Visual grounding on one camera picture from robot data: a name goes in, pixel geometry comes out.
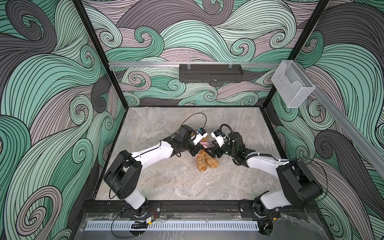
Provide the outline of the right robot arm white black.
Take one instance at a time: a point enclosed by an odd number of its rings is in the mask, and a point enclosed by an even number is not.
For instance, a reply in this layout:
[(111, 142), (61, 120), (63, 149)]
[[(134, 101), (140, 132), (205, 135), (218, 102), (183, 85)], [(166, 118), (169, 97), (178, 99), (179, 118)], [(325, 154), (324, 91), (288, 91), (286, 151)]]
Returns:
[(267, 191), (255, 198), (254, 208), (258, 214), (280, 207), (304, 208), (323, 194), (323, 187), (303, 161), (280, 160), (248, 149), (238, 132), (226, 136), (216, 130), (211, 136), (215, 139), (212, 157), (228, 155), (236, 166), (258, 169), (280, 181), (280, 189)]

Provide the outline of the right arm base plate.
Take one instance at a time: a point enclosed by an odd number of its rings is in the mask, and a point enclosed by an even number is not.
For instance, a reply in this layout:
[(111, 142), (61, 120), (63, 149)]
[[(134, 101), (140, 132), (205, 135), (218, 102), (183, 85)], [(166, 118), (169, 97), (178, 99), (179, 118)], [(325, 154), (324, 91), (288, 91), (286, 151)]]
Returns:
[(239, 208), (243, 218), (273, 220), (281, 217), (279, 211), (267, 209), (259, 199), (242, 200), (239, 202)]

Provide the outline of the brown teddy bear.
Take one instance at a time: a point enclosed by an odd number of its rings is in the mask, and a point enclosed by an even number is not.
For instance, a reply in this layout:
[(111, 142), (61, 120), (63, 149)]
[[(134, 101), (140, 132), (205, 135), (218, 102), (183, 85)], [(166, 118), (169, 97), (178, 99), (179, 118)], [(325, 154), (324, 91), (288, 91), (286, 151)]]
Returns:
[[(201, 142), (209, 142), (210, 136), (205, 137)], [(219, 166), (219, 161), (211, 157), (205, 149), (201, 150), (196, 155), (196, 166), (200, 172), (206, 171), (208, 168), (216, 169)]]

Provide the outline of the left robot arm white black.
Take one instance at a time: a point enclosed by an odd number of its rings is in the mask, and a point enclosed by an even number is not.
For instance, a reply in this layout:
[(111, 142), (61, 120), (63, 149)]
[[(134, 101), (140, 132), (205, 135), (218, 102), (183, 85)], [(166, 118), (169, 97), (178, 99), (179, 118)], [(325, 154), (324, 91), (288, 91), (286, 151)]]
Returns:
[(176, 133), (160, 140), (153, 147), (134, 153), (121, 151), (106, 171), (104, 181), (120, 200), (140, 211), (147, 202), (147, 198), (137, 189), (141, 172), (181, 152), (187, 151), (193, 157), (196, 156), (204, 149), (200, 141), (207, 136), (204, 128), (195, 131), (187, 125), (181, 125)]

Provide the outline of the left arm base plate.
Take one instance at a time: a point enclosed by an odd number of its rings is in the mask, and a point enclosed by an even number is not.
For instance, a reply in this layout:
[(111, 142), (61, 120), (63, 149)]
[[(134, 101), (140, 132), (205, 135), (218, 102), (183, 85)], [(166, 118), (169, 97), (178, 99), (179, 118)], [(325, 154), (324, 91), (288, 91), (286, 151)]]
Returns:
[(121, 212), (122, 218), (143, 219), (153, 216), (157, 218), (160, 215), (161, 202), (154, 200), (145, 200), (143, 205), (137, 210), (133, 209), (129, 204), (125, 204)]

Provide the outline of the pink teddy hoodie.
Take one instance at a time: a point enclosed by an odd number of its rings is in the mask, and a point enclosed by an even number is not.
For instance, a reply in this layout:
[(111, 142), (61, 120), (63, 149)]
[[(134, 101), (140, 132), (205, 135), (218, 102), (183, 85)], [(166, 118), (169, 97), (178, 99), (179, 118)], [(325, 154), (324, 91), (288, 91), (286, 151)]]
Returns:
[(200, 144), (204, 147), (204, 149), (212, 149), (214, 145), (209, 142), (200, 142)]

